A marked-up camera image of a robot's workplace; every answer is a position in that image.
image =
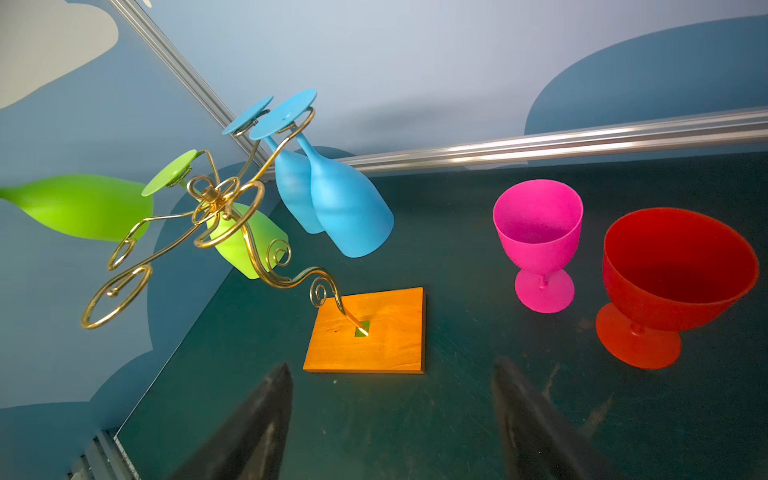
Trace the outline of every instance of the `pink wine glass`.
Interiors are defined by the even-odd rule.
[[[522,270],[515,292],[529,309],[555,313],[574,299],[563,270],[581,233],[584,205],[576,191],[554,180],[529,180],[505,191],[493,207],[493,223],[507,256]]]

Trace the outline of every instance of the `table surface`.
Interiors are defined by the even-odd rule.
[[[629,478],[764,478],[765,280],[716,321],[683,332],[680,358],[659,371],[611,356],[594,319],[609,301],[605,232],[633,210],[710,215],[765,258],[766,160],[738,154],[375,178],[395,228],[360,259],[342,256],[324,233],[305,233],[280,205],[272,218],[293,248],[285,271],[325,266],[345,295],[425,288],[426,374],[304,372],[316,316],[309,286],[273,290],[233,270],[118,438],[143,480],[165,478],[287,362],[295,387],[281,479],[505,478],[490,376],[506,355]],[[532,178],[565,182],[584,201],[581,242],[565,268],[576,297],[551,315],[515,296],[518,268],[491,216],[502,192]]]

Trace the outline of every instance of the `wood grain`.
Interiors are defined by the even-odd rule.
[[[307,372],[424,373],[425,300],[421,287],[343,297],[344,308],[370,321],[367,337],[329,299],[317,312]]]

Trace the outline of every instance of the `green square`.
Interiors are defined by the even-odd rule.
[[[365,327],[365,329],[368,331],[368,333],[371,333],[371,328],[370,328],[371,327],[371,321],[370,320],[364,320],[364,321],[362,321],[360,323],[362,323],[362,326]],[[355,336],[365,336],[365,335],[363,335],[363,333],[360,331],[360,329],[355,329]]]

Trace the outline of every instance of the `gold wine glass holder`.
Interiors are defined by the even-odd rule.
[[[269,110],[261,112],[261,114],[256,116],[250,123],[240,128],[234,135],[240,136],[244,134],[258,122],[259,117],[267,113],[269,113]],[[248,224],[248,220],[256,213],[259,206],[261,205],[262,199],[264,198],[265,187],[260,178],[266,173],[267,169],[269,169],[269,167],[275,161],[280,152],[285,148],[288,142],[290,142],[295,136],[303,131],[315,116],[315,110],[312,107],[307,108],[305,113],[309,114],[301,125],[297,126],[294,122],[288,127],[285,127],[283,130],[277,132],[283,133],[285,131],[290,131],[291,133],[288,134],[280,142],[280,144],[278,144],[275,151],[272,153],[266,163],[259,169],[258,173],[256,173],[256,175],[254,175],[245,183],[242,179],[247,172],[251,162],[253,161],[253,158],[256,156],[257,148],[259,147],[259,141],[255,142],[253,149],[248,156],[248,160],[243,165],[243,168],[240,170],[239,174],[235,177],[227,178],[224,181],[221,181],[219,178],[218,169],[216,168],[214,158],[211,156],[210,152],[207,150],[198,152],[195,158],[203,154],[207,155],[210,166],[213,168],[213,178],[207,177],[205,175],[197,175],[189,179],[189,181],[186,183],[187,193],[198,202],[197,208],[191,212],[186,212],[185,214],[163,215],[159,217],[144,218],[142,221],[137,223],[130,232],[128,232],[122,242],[118,245],[117,249],[115,249],[114,253],[109,259],[107,269],[114,270],[127,259],[136,245],[136,239],[134,238],[134,235],[145,223],[155,220],[170,220],[175,218],[191,217],[192,226],[189,230],[187,230],[186,233],[184,233],[181,237],[176,239],[173,243],[164,249],[127,268],[122,273],[119,273],[107,281],[96,292],[94,297],[88,303],[88,307],[83,312],[83,316],[81,317],[81,325],[83,328],[98,328],[122,313],[131,304],[131,302],[136,299],[138,294],[141,293],[141,291],[147,286],[149,279],[152,277],[152,266],[150,263],[153,260],[156,260],[157,258],[170,252],[172,249],[178,247],[186,239],[192,237],[204,223],[212,220],[213,223],[211,226],[208,227],[207,230],[205,230],[198,238],[194,240],[194,246],[203,249],[215,247],[236,233],[241,233],[245,239],[245,246],[248,252],[248,257],[250,258],[250,262],[253,265],[255,271],[258,273],[259,278],[264,283],[278,289],[289,289],[294,288],[304,280],[314,276],[314,280],[310,285],[310,301],[312,304],[315,307],[320,308],[320,306],[325,303],[328,297],[328,290],[326,288],[327,283],[331,290],[331,294],[336,301],[336,306],[338,307],[341,314],[343,314],[352,324],[354,324],[361,333],[363,333],[365,336],[368,336],[368,331],[363,326],[363,324],[357,318],[355,318],[354,315],[345,310],[342,297],[339,294],[339,287],[328,270],[325,270],[319,266],[311,266],[301,271],[294,278],[279,275],[274,271],[274,268],[270,267],[270,264],[274,264],[278,267],[288,265],[291,259],[290,245],[285,240],[279,238],[275,239],[269,244],[266,252],[264,252],[264,256],[262,257],[254,242],[253,231]],[[172,187],[174,185],[180,184],[190,173],[190,171],[191,167],[187,167],[173,180],[168,182],[166,187]],[[204,187],[203,190],[198,190],[196,188],[196,184],[202,184]],[[250,204],[247,212],[244,214],[238,213],[236,209],[233,209],[233,203],[240,197],[241,194],[244,194],[248,190],[252,189],[256,189],[256,198]],[[233,220],[235,223],[221,235],[211,237],[211,234],[219,227],[219,224],[222,220]],[[266,258],[268,260],[266,265],[264,262],[262,262],[262,258]],[[101,300],[104,296],[109,298],[115,298],[119,296],[121,291],[127,285],[129,285],[132,280],[137,278],[138,283],[125,296],[122,302],[120,302],[112,311],[101,317],[99,320],[95,322],[91,321],[91,314],[93,313],[93,310],[99,300]]]

